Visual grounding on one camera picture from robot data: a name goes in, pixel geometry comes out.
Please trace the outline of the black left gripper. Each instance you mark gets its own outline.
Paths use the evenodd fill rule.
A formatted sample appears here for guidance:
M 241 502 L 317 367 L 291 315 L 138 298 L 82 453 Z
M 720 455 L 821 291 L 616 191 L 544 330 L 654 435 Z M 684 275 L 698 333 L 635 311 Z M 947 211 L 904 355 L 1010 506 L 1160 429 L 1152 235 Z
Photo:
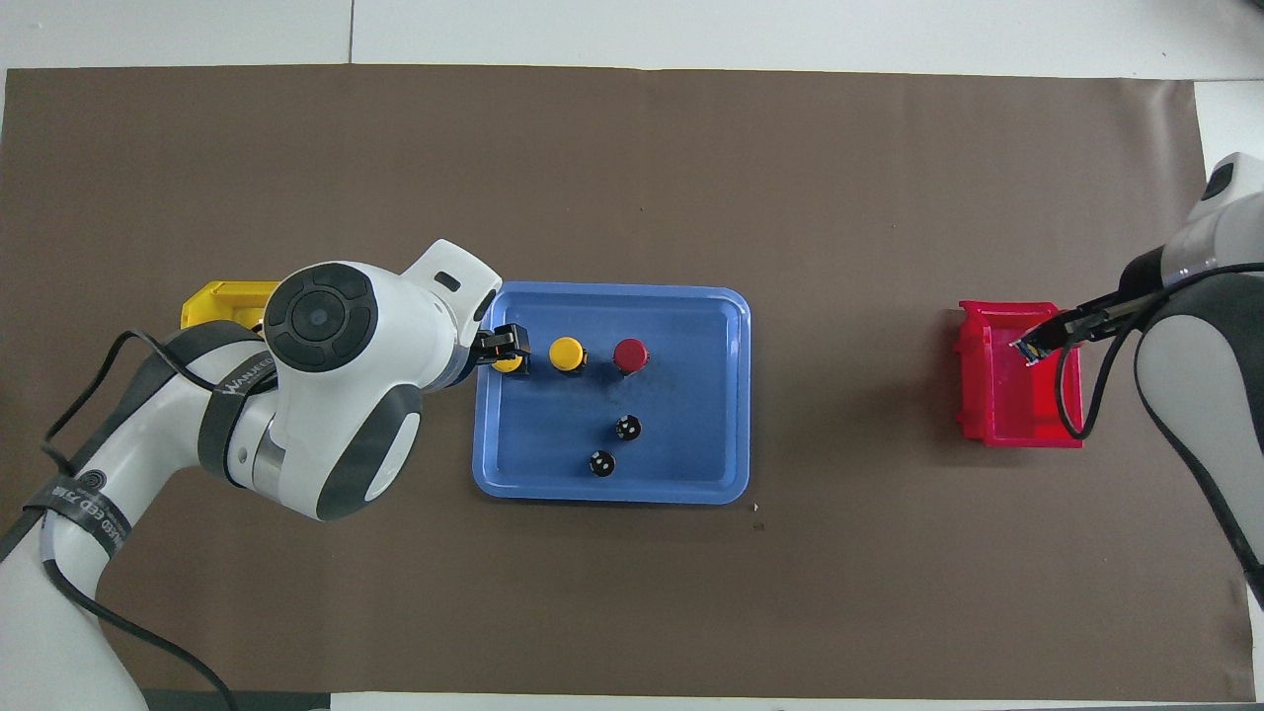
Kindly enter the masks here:
M 531 373 L 531 350 L 525 350 L 525 329 L 520 324 L 479 329 L 470 343 L 463 374 L 470 374 L 488 361 L 507 359 L 509 376 L 526 377 Z

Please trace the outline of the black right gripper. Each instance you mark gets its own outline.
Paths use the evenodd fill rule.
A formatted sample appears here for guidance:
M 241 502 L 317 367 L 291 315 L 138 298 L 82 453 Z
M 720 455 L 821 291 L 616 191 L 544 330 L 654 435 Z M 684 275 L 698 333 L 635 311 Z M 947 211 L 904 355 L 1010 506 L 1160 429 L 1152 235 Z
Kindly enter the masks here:
M 1066 350 L 1074 343 L 1106 342 L 1143 309 L 1157 299 L 1157 291 L 1144 295 L 1124 295 L 1116 291 L 1103 295 L 1071 311 L 1057 314 L 1014 342 L 1014 348 L 1025 361 L 1047 361 L 1055 352 Z

